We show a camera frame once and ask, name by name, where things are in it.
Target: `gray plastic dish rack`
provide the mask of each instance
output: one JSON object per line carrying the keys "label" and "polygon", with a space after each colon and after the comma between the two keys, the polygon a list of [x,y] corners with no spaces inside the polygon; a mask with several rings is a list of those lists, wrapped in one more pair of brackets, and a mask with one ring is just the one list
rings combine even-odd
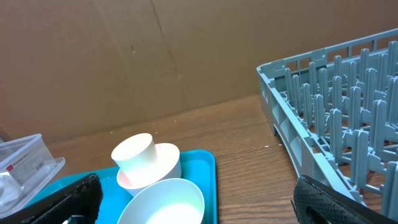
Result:
{"label": "gray plastic dish rack", "polygon": [[[395,221],[398,42],[385,49],[377,44],[397,36],[394,29],[257,67],[261,108],[297,175],[309,175],[363,205],[359,189],[381,195],[381,213]],[[355,55],[364,44],[370,50],[358,49]],[[344,55],[329,62],[335,52]],[[302,68],[306,60],[308,67]],[[343,175],[340,164],[351,165],[350,176]],[[369,184],[370,170],[385,175],[385,183]]]}

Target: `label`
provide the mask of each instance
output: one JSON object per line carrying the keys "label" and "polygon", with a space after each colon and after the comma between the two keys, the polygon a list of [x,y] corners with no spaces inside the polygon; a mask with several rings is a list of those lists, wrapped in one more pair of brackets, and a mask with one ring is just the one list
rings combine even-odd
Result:
{"label": "label", "polygon": [[25,184],[44,166],[42,158],[33,151],[25,153],[17,161],[7,166],[10,175],[20,184]]}

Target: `cardboard wall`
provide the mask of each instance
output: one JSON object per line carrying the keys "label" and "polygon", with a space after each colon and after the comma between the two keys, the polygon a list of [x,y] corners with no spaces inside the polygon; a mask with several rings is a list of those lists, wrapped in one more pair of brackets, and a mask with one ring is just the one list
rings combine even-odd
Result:
{"label": "cardboard wall", "polygon": [[46,142],[257,94],[266,62],[398,26],[398,1],[0,6],[0,130]]}

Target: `white cup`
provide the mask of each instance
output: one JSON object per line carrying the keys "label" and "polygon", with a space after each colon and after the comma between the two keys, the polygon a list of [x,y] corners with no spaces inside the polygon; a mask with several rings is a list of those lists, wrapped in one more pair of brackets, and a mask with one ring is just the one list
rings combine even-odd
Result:
{"label": "white cup", "polygon": [[113,149],[111,157],[130,179],[136,179],[156,162],[152,135],[142,133],[129,137]]}
{"label": "white cup", "polygon": [[129,178],[119,169],[116,180],[133,197],[149,185],[164,179],[181,178],[180,151],[170,143],[160,143],[157,148],[157,162],[150,169],[144,170],[139,178]]}

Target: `wooden table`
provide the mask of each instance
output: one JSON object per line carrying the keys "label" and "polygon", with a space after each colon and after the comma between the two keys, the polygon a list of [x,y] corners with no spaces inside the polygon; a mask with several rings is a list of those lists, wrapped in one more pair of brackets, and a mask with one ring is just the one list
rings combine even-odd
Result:
{"label": "wooden table", "polygon": [[134,134],[151,133],[156,143],[215,155],[220,223],[297,223],[290,204],[297,176],[259,100],[250,96],[49,145],[54,157],[67,161],[57,178],[115,166],[115,146]]}

